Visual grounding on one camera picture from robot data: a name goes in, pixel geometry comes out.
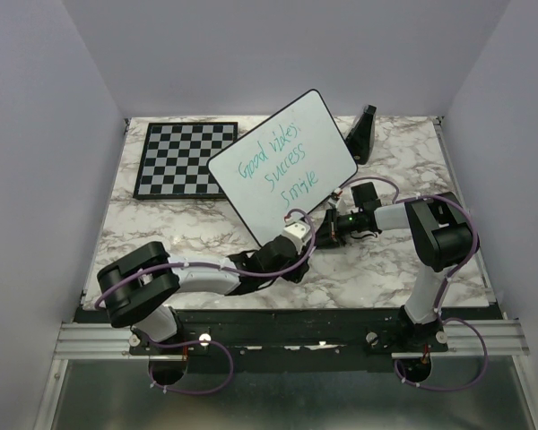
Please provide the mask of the white whiteboard black frame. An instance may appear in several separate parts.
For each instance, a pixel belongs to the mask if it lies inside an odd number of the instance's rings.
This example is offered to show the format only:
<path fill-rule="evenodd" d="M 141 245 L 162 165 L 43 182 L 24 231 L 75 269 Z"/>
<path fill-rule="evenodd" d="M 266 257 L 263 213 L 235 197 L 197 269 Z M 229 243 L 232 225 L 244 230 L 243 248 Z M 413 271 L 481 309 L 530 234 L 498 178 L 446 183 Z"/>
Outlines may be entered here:
<path fill-rule="evenodd" d="M 358 171 L 317 90 L 212 156 L 207 167 L 259 245 L 280 234 L 290 210 L 313 211 Z"/>

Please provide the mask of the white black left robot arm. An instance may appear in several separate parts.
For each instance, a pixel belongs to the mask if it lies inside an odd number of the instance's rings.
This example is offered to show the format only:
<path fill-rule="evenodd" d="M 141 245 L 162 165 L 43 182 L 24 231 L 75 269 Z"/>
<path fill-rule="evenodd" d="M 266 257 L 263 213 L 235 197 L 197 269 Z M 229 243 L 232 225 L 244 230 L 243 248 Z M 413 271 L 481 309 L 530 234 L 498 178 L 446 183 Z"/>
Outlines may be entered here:
<path fill-rule="evenodd" d="M 165 301 L 176 293 L 244 296 L 279 278 L 298 283 L 308 271 L 315 239 L 281 234 L 255 251 L 199 262 L 174 258 L 162 243 L 150 242 L 111 263 L 97 275 L 100 297 L 114 328 L 132 326 L 162 354 L 181 341 L 180 323 Z"/>

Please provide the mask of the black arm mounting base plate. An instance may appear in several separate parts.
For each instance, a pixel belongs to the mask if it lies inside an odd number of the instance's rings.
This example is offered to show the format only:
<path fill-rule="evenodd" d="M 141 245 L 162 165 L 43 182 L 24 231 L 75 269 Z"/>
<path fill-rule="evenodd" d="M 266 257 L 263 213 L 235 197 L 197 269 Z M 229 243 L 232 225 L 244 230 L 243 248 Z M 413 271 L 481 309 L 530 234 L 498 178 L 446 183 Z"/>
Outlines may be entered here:
<path fill-rule="evenodd" d="M 78 311 L 58 354 L 83 360 L 131 359 L 158 375 L 365 371 L 390 373 L 399 359 L 425 370 L 437 357 L 506 355 L 517 325 L 495 306 L 449 308 L 447 324 L 407 327 L 396 308 L 186 310 L 170 343 L 152 345 L 137 329 L 111 327 L 101 312 Z"/>

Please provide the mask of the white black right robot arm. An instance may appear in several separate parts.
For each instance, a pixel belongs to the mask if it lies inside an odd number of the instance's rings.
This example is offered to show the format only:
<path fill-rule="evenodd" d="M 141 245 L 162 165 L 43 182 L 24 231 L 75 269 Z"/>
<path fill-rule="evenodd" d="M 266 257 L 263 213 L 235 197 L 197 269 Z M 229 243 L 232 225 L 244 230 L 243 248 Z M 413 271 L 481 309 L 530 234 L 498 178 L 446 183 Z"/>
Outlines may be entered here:
<path fill-rule="evenodd" d="M 373 183 L 351 188 L 354 212 L 340 209 L 341 191 L 329 199 L 329 208 L 317 230 L 316 247 L 334 249 L 346 237 L 375 237 L 389 230 L 408 229 L 421 268 L 411 295 L 403 306 L 406 322 L 395 327 L 396 344 L 413 351 L 427 340 L 423 325 L 436 323 L 453 276 L 479 248 L 479 237 L 470 215 L 453 193 L 422 195 L 381 203 Z"/>

